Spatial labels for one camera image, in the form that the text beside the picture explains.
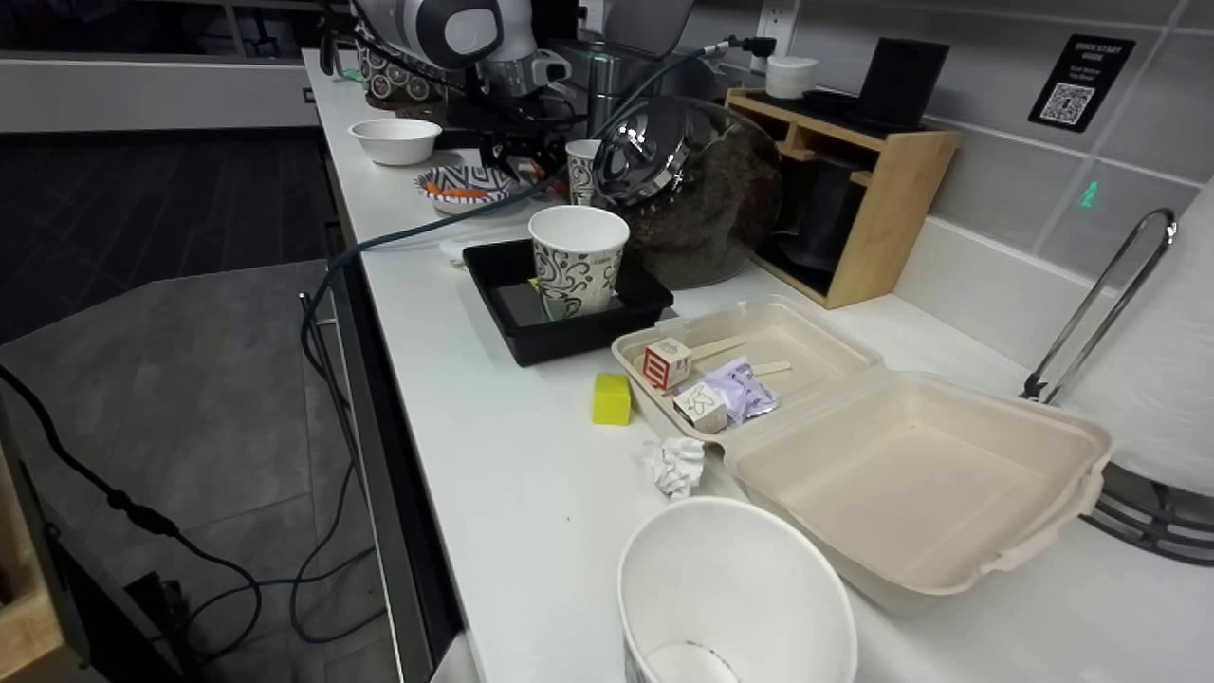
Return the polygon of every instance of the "sign on wall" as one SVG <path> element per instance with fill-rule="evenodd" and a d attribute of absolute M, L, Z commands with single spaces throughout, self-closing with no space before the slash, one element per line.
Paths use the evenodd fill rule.
<path fill-rule="evenodd" d="M 1085 133 L 1111 79 L 1131 61 L 1135 42 L 1070 34 L 1047 89 L 1036 95 L 1030 123 Z"/>

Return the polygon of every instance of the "white tile wall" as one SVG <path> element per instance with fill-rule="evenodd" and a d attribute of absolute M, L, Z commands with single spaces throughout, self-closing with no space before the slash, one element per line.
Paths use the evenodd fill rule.
<path fill-rule="evenodd" d="M 1070 34 L 1135 42 L 1090 133 L 1030 123 Z M 937 218 L 1006 246 L 1092 278 L 1142 210 L 1183 214 L 1214 175 L 1214 0 L 813 0 L 793 51 L 858 90 L 875 37 L 952 47 L 931 113 L 964 151 Z M 1085 214 L 1090 179 L 1105 201 Z"/>

